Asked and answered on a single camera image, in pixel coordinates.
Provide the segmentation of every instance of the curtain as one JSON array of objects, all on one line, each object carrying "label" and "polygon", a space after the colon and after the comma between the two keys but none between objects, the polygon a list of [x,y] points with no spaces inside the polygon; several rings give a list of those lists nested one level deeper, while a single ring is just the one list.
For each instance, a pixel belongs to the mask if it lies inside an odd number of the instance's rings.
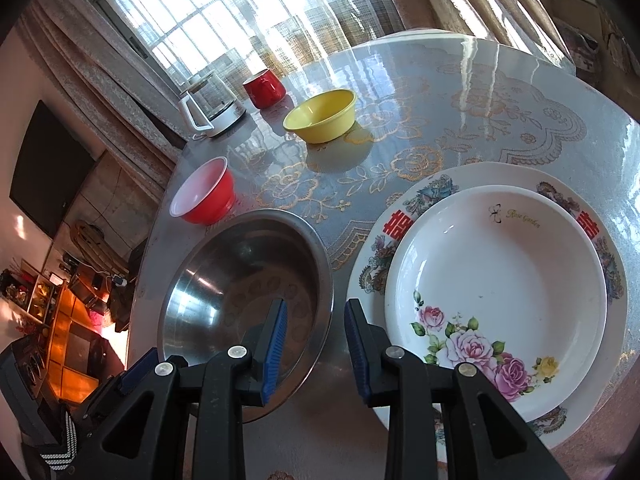
[{"label": "curtain", "polygon": [[393,0],[407,28],[433,27],[498,41],[575,73],[539,0]]},{"label": "curtain", "polygon": [[392,0],[107,0],[181,90],[214,71],[238,95],[265,67],[284,76],[399,30]]},{"label": "curtain", "polygon": [[16,28],[82,122],[159,202],[179,150],[149,115],[188,139],[175,93],[88,0],[32,0]]}]

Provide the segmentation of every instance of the stainless steel bowl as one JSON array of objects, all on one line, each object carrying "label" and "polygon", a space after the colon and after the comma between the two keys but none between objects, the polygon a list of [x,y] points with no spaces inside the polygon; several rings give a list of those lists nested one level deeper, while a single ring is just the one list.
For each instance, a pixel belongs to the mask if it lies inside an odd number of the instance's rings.
[{"label": "stainless steel bowl", "polygon": [[287,302],[287,336],[276,392],[264,408],[244,408],[245,422],[273,411],[316,364],[334,307],[334,280],[318,234],[277,209],[245,213],[210,233],[186,257],[164,298],[158,325],[162,359],[190,365],[242,340],[264,321],[274,298]]}]

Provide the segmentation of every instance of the pink rose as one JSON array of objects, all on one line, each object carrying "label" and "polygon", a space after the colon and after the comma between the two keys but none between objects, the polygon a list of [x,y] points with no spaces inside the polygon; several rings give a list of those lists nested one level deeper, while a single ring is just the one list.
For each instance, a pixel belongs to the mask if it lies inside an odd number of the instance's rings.
[{"label": "pink rose", "polygon": [[440,366],[453,368],[459,363],[473,363],[493,383],[497,361],[494,348],[478,330],[454,332],[446,345],[436,353]]},{"label": "pink rose", "polygon": [[495,374],[495,386],[502,396],[509,402],[520,397],[520,392],[529,386],[529,375],[524,363],[504,352],[504,364],[500,365]]},{"label": "pink rose", "polygon": [[417,317],[418,323],[423,327],[437,331],[442,329],[442,324],[444,323],[444,314],[436,306],[427,305],[419,308],[415,313],[415,317]]}]

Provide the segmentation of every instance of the glass kettle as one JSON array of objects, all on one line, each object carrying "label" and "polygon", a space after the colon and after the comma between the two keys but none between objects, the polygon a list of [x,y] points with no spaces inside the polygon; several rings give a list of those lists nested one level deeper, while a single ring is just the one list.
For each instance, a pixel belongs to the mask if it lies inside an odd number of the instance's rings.
[{"label": "glass kettle", "polygon": [[242,103],[213,72],[191,82],[180,99],[180,112],[193,132],[193,140],[213,138],[244,115]]}]

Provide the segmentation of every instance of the white plate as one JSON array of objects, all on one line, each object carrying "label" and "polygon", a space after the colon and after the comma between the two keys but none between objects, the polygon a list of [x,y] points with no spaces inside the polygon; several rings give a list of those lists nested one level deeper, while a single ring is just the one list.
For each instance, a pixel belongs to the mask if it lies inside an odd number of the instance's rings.
[{"label": "white plate", "polygon": [[[418,182],[398,198],[373,225],[356,258],[347,288],[348,298],[357,298],[370,323],[386,328],[384,290],[386,276],[398,242],[387,234],[385,225],[400,211],[415,220],[431,205],[459,190],[489,184],[505,184],[537,191],[561,205],[587,227],[604,269],[607,285],[607,320],[600,349],[585,378],[576,390],[551,412],[529,423],[549,448],[570,437],[596,407],[618,364],[626,325],[626,279],[620,256],[595,211],[569,187],[539,170],[479,162],[435,173]],[[455,279],[452,269],[451,279]],[[388,408],[376,408],[388,427]],[[436,422],[438,459],[446,462],[442,424]]]},{"label": "white plate", "polygon": [[578,387],[606,313],[584,230],[514,186],[473,187],[433,205],[402,238],[385,289],[392,344],[446,368],[475,364],[527,422]]}]

